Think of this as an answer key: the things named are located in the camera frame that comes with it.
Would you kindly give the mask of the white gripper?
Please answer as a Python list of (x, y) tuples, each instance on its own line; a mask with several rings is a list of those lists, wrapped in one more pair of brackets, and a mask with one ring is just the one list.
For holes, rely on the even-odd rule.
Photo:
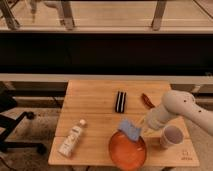
[(148, 127), (152, 130), (160, 130), (166, 125), (163, 115), (154, 109), (150, 110), (146, 117), (142, 117), (138, 122), (138, 126), (142, 130), (147, 130)]

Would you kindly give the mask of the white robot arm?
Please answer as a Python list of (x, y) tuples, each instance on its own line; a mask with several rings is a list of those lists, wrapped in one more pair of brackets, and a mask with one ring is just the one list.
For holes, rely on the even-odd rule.
[(170, 90), (161, 99), (161, 103), (152, 108), (140, 122), (143, 132), (149, 129), (158, 131), (177, 118), (185, 117), (213, 136), (213, 112), (196, 104), (192, 94), (185, 91)]

